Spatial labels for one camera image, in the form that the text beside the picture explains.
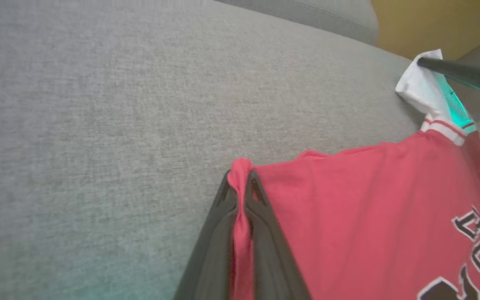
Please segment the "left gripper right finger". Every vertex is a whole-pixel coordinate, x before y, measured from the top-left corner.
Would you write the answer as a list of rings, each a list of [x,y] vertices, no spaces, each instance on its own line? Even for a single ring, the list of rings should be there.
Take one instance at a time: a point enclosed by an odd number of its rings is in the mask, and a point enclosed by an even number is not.
[[[248,173],[245,212],[252,224],[256,300],[310,300],[291,248],[255,170]]]

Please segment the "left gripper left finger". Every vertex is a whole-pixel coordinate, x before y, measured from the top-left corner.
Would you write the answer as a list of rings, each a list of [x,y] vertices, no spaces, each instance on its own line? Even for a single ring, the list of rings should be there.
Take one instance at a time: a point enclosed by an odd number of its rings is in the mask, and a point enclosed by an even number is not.
[[[224,174],[190,255],[175,300],[228,300],[238,195]]]

